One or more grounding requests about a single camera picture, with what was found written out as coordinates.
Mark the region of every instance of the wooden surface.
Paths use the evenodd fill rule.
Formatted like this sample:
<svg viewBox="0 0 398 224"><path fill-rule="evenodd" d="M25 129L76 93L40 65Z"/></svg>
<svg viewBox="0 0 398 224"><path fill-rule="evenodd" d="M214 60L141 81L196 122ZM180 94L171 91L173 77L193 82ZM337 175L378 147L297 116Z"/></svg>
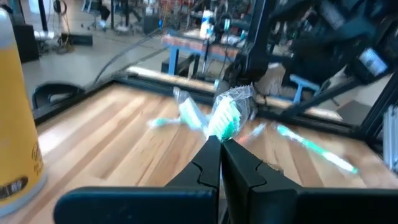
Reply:
<svg viewBox="0 0 398 224"><path fill-rule="evenodd" d="M211 83L202 82L199 80L190 80L190 79L187 79L184 77L172 76L172 75L168 75L165 73L161 73L161 72L157 72L154 70L149 70L149 69L141 68L141 67L137 67L137 66L131 66L131 67L127 68L126 71L134 72L142 77L155 78L155 79L162 80L165 82L178 83L179 85L183 85L183 86L189 86L189 87L193 87L193 88L200 89L200 90L215 92L214 85L212 85ZM270 106L276 106L276 107L283 108L283 109L288 108L289 106L292 105L292 102L290 102L290 101L281 100L281 99L271 97L271 96L267 96L266 100L264 99L264 97L259 96L256 98L256 101L262 105L267 102L267 104ZM305 113L313 115L313 116L333 119L333 120L337 120L337 121L343 120L343 118L341 118L341 116L335 111L324 110L324 109L316 108L316 107L306 110Z"/></svg>
<svg viewBox="0 0 398 224"><path fill-rule="evenodd" d="M202 107L208 113L210 108ZM52 223L52 210L65 192L81 186L163 186L201 148L201 133L186 126L150 129L146 122L175 118L173 98L111 86L38 127L49 175L45 187L1 224ZM265 120L248 123L242 134ZM362 142L290 127L359 168L348 174L272 128L245 147L285 176L307 187L397 188L398 180Z"/></svg>
<svg viewBox="0 0 398 224"><path fill-rule="evenodd" d="M194 38L200 38L199 36L199 30L195 29L195 30L191 30L187 33L185 33L184 35L186 35L187 37L194 37ZM201 52L205 52L206 51L206 44L204 42L204 39L202 41L195 41L192 39L186 39L183 37L173 37L169 34L165 34L162 37L162 44L165 45L172 45L172 46L176 46L176 47L185 47L188 49L194 49L194 50L198 50ZM239 52L238 48L234 48L234 47L228 47L226 49L228 57L230 59L234 59L236 57L236 54ZM209 54L217 54L217 55L225 55L225 47L221 46L221 45L211 45L209 48Z"/></svg>

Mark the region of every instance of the white bottle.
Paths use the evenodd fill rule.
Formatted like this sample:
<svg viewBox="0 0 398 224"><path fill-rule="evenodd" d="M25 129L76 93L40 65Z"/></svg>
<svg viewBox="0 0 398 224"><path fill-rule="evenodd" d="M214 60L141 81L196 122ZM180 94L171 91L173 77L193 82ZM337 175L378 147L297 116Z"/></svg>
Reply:
<svg viewBox="0 0 398 224"><path fill-rule="evenodd" d="M205 10L201 18L200 34L201 38L209 38L212 34L212 25L210 19L214 16L214 12Z"/></svg>

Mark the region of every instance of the yellow container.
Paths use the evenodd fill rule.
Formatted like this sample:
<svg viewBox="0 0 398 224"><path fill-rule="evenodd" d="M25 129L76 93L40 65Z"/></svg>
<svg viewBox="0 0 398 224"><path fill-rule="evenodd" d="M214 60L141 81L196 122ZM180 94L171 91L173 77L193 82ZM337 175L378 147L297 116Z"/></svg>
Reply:
<svg viewBox="0 0 398 224"><path fill-rule="evenodd" d="M46 176L14 31L0 9L0 217L20 208Z"/></svg>

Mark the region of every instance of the floor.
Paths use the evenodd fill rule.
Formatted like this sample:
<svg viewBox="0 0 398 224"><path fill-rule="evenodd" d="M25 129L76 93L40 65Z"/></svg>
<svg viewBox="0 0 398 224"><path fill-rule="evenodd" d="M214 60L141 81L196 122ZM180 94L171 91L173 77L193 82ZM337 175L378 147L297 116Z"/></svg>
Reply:
<svg viewBox="0 0 398 224"><path fill-rule="evenodd" d="M114 55L118 54L124 48L131 43L137 42L143 38L142 34L135 35L117 35L113 31L108 30L103 32L101 30L86 30L81 28L81 24L89 24L93 21L93 18L81 12L81 6L83 0L65 0L68 4L68 24L71 32L91 32L93 34L94 45L92 47L76 47L72 53L58 55L56 53L49 53L43 55L39 61L24 63L22 65L25 84L28 95L31 95L35 86L47 82L47 81L63 81L72 82L78 85L90 84L102 66L108 62ZM51 8L51 1L45 0L45 8ZM35 14L34 6L35 0L22 0L22 8L24 10L26 23L32 24L35 30L42 30L40 23L40 16ZM47 20L49 29L59 32L65 30L66 22L58 22L57 17L50 15ZM160 38L156 37L150 41L141 44L134 50L121 57L118 61L113 63L105 72L104 77L109 75L112 71L120 69L129 63L135 62L140 58L149 55L163 46L160 43ZM162 52L157 56L143 61L139 66L160 70L161 61L165 60L169 56L169 51ZM220 70L221 63L212 63L210 72L218 73ZM378 95L382 91L382 88L387 83L388 78L385 78L378 83L375 83L366 88L357 88L345 93L336 98L337 102L344 104L349 100L355 99L366 105L373 105ZM329 110L336 110L337 106L331 101L321 105L322 108Z"/></svg>

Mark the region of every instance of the yellow cup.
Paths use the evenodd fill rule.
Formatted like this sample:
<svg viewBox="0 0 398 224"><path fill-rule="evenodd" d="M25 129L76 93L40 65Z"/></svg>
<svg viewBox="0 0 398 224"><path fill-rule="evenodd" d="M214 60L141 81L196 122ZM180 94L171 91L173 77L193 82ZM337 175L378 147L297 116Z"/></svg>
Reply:
<svg viewBox="0 0 398 224"><path fill-rule="evenodd" d="M0 217L20 208L46 176L14 32L0 9Z"/></svg>

